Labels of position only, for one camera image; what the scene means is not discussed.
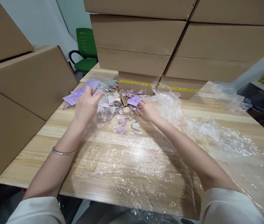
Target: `yellow measuring tape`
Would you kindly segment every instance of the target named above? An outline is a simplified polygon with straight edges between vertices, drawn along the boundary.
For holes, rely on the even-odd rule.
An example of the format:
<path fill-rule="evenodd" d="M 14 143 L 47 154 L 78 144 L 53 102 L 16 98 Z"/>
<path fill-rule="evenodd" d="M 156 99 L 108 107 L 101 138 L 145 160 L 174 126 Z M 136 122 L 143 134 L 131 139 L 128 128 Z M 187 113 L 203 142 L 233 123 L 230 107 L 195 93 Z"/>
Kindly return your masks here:
<path fill-rule="evenodd" d="M 149 84 L 149 83 L 133 82 L 133 81 L 123 80 L 123 79 L 119 79 L 119 82 L 133 84 L 133 85 L 140 85 L 140 86 L 150 86 L 150 87 L 152 86 L 152 84 Z M 185 89 L 185 88 L 178 88 L 178 87 L 170 87 L 170 88 L 175 91 L 198 92 L 198 90 L 193 90 L 193 89 Z"/>

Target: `purple card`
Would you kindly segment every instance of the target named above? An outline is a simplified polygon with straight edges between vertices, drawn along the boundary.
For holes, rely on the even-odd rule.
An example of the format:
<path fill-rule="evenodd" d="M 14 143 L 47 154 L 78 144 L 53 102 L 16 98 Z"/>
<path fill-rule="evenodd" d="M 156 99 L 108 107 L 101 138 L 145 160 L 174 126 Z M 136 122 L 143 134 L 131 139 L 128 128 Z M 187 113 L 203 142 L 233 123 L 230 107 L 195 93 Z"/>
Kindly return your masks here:
<path fill-rule="evenodd" d="M 79 88 L 71 91 L 72 94 L 80 93 L 81 95 L 83 94 L 83 92 L 84 92 L 84 88 Z"/>
<path fill-rule="evenodd" d="M 137 104 L 141 100 L 142 100 L 142 98 L 135 96 L 135 97 L 132 97 L 132 98 L 128 99 L 128 104 L 133 105 L 133 106 L 137 106 Z"/>
<path fill-rule="evenodd" d="M 76 101 L 82 96 L 80 93 L 76 93 L 74 95 L 69 95 L 64 97 L 63 99 L 68 102 L 71 106 L 74 106 L 76 104 Z"/>
<path fill-rule="evenodd" d="M 85 87 L 89 86 L 93 89 L 93 91 L 95 91 L 100 82 L 101 82 L 100 79 L 92 78 L 91 80 L 87 80 L 85 82 Z"/>

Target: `white sleeve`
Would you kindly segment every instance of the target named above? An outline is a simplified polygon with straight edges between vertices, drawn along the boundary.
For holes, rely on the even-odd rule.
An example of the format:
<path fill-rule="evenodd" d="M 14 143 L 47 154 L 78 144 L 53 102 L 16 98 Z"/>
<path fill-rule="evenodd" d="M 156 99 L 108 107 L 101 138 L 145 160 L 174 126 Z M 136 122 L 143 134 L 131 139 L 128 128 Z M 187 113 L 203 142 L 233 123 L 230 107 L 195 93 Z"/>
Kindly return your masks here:
<path fill-rule="evenodd" d="M 55 197 L 29 198 L 21 201 L 7 224 L 65 224 Z"/>
<path fill-rule="evenodd" d="M 240 192 L 208 189 L 202 197 L 200 224 L 264 224 L 264 218 L 250 198 Z"/>

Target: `silver bracelet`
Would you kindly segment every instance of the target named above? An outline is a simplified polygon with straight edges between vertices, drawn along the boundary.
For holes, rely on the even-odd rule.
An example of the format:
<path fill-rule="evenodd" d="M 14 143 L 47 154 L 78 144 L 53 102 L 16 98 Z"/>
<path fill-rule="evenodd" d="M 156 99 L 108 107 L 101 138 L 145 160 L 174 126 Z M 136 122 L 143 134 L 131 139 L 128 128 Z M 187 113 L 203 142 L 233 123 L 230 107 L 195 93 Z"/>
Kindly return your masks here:
<path fill-rule="evenodd" d="M 54 152 L 57 155 L 62 155 L 62 156 L 70 156 L 70 155 L 73 155 L 73 154 L 76 153 L 76 151 L 77 151 L 77 149 L 75 151 L 73 151 L 73 152 L 59 152 L 59 151 L 57 151 L 55 149 L 55 146 L 52 148 L 52 152 Z"/>

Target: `green chair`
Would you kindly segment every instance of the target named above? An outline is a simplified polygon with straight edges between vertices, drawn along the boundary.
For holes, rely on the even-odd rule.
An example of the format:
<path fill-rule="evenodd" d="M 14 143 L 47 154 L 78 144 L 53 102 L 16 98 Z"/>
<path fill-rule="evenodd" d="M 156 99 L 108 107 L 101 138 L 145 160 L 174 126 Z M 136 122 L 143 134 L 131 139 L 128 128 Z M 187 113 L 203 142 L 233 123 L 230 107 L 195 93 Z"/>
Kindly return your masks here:
<path fill-rule="evenodd" d="M 98 63 L 94 34 L 92 29 L 88 28 L 77 28 L 76 34 L 78 50 L 70 51 L 69 58 L 74 64 L 75 69 L 86 74 Z M 72 59 L 73 53 L 81 55 L 83 59 L 75 63 Z"/>

